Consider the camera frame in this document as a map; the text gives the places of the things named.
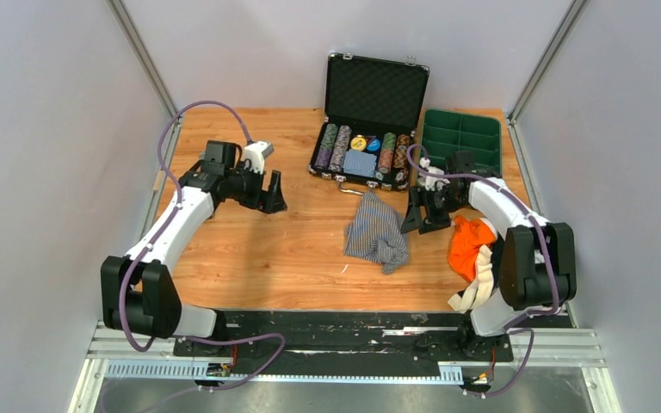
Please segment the grey striped underwear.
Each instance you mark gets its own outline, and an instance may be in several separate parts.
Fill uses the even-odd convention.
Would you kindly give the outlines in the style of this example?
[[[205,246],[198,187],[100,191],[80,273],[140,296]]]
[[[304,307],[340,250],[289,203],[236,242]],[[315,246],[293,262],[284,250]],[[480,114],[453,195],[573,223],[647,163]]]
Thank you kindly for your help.
[[[403,221],[377,194],[365,193],[344,230],[343,253],[380,264],[383,274],[392,274],[411,259],[408,236],[400,230]]]

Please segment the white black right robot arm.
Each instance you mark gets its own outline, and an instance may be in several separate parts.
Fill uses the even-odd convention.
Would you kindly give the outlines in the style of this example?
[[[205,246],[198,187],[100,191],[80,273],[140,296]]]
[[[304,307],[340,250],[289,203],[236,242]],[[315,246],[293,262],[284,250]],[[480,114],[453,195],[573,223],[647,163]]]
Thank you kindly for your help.
[[[455,152],[440,170],[421,145],[411,145],[408,158],[414,150],[420,151],[419,160],[410,162],[417,183],[409,189],[401,231],[448,228],[452,213],[471,207],[503,243],[491,296],[468,309],[472,326],[456,337],[460,353],[475,360],[490,350],[491,336],[508,333],[526,318],[554,315],[575,296],[574,233],[526,206],[496,171],[477,166],[470,151]]]

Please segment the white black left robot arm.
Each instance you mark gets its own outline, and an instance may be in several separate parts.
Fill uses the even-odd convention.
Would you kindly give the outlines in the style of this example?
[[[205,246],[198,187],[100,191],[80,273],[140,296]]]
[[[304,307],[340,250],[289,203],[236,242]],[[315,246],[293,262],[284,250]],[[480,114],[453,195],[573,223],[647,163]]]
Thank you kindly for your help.
[[[170,204],[151,229],[121,256],[100,268],[104,323],[113,330],[170,338],[192,336],[206,354],[222,354],[229,332],[218,311],[184,304],[171,273],[201,225],[222,202],[272,214],[287,210],[281,172],[265,185],[265,164],[274,153],[267,141],[245,147],[207,141],[200,159],[179,179]]]

